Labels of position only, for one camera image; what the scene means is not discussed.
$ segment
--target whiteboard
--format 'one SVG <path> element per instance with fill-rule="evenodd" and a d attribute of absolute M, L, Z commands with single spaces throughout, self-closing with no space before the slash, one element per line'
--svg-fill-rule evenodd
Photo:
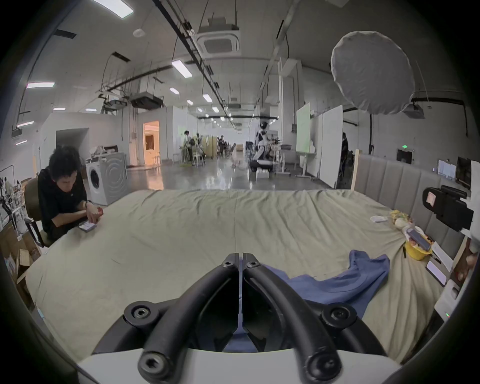
<path fill-rule="evenodd" d="M 335 188 L 342 153 L 343 106 L 333 108 L 323 115 L 320 180 Z"/>
<path fill-rule="evenodd" d="M 310 152 L 310 103 L 297 111 L 297 152 Z"/>

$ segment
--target stool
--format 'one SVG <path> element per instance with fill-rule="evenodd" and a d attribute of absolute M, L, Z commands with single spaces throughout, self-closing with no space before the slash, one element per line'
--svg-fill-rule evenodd
<path fill-rule="evenodd" d="M 205 162 L 204 162 L 203 156 L 202 156 L 201 154 L 196 153 L 196 154 L 193 155 L 193 162 L 195 163 L 195 166 L 196 166 L 197 168 L 198 168 L 198 163 L 199 163 L 198 159 L 199 159 L 199 158 L 200 158 L 200 160 L 202 161 L 202 166 L 205 166 Z"/>

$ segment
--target white softbox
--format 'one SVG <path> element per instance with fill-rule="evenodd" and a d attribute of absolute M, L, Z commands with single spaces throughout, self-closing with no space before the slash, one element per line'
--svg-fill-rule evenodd
<path fill-rule="evenodd" d="M 415 80 L 405 52 L 387 36 L 355 31 L 332 51 L 332 75 L 342 95 L 358 109 L 388 115 L 403 111 Z"/>

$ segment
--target blue towel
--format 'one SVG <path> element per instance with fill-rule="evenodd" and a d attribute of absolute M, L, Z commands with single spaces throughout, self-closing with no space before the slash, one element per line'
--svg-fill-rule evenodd
<path fill-rule="evenodd" d="M 290 285 L 302 299 L 321 304 L 342 302 L 350 304 L 363 317 L 367 305 L 380 285 L 387 279 L 390 260 L 386 255 L 371 259 L 366 252 L 350 251 L 350 267 L 336 277 L 318 281 L 309 275 L 288 278 L 279 269 L 267 266 Z"/>

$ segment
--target smartphone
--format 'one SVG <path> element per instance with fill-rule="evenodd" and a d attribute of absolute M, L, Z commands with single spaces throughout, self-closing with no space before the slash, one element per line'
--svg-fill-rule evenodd
<path fill-rule="evenodd" d="M 408 229 L 407 233 L 424 251 L 428 251 L 430 249 L 430 243 L 414 228 Z"/>
<path fill-rule="evenodd" d="M 90 221 L 84 221 L 83 223 L 78 225 L 83 232 L 90 232 L 93 228 L 96 227 L 96 224 L 90 223 Z"/>

